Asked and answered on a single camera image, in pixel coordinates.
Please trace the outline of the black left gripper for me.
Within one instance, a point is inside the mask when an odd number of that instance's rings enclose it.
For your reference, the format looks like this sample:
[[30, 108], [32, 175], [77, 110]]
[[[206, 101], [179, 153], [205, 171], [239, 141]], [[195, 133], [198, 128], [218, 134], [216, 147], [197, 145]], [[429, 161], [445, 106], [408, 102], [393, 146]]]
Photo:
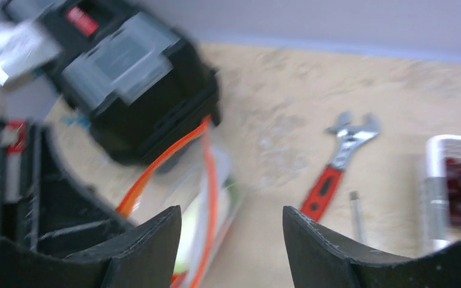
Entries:
[[66, 257], [132, 227], [71, 176], [51, 126], [19, 122], [1, 128], [0, 239]]

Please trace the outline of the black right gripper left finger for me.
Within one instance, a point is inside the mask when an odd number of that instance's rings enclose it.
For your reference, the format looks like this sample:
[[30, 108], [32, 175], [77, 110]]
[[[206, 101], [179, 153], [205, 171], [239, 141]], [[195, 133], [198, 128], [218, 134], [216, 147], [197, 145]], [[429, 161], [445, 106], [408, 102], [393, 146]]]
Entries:
[[57, 258], [0, 237], [0, 287], [169, 287], [181, 230], [171, 206], [93, 247]]

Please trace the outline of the clear zip top bag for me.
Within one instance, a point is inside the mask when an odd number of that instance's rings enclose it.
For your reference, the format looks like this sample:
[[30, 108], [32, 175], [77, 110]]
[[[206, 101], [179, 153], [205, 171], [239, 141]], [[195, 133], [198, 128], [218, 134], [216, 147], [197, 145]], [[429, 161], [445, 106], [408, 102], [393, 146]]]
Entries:
[[200, 212], [203, 216], [208, 214], [205, 232], [200, 233], [206, 236], [205, 246], [195, 266], [182, 274], [173, 273], [171, 287], [199, 287], [209, 270], [240, 207], [230, 206], [227, 218], [216, 232], [218, 194], [233, 171], [232, 157], [217, 136], [211, 117], [206, 116], [198, 127], [168, 147], [145, 169], [116, 208], [121, 215], [142, 224], [153, 213], [178, 205], [182, 225], [182, 213], [202, 194], [206, 207]]

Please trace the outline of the white toy radish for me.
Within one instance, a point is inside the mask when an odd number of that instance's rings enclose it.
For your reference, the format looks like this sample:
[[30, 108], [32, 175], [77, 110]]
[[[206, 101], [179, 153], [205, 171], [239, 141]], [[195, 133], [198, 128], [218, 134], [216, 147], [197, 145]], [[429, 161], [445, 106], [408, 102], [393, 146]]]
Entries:
[[[205, 213], [203, 216], [200, 209], [205, 207], [206, 205], [202, 203], [202, 194], [199, 194], [182, 213], [181, 235], [173, 270], [174, 274], [182, 274], [188, 271], [200, 259], [200, 253], [205, 246], [206, 240], [206, 236], [202, 236], [200, 233], [205, 232], [204, 228], [208, 222], [206, 219], [208, 214]], [[221, 229], [230, 207], [231, 196], [228, 189], [223, 188], [218, 194], [216, 232]]]

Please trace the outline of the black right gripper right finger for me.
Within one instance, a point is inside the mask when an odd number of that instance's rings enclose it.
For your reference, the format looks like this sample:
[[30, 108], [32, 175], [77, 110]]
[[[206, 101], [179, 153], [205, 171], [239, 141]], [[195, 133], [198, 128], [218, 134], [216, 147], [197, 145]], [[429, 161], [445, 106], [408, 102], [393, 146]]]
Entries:
[[283, 234], [295, 287], [461, 287], [461, 241], [419, 258], [376, 250], [291, 206]]

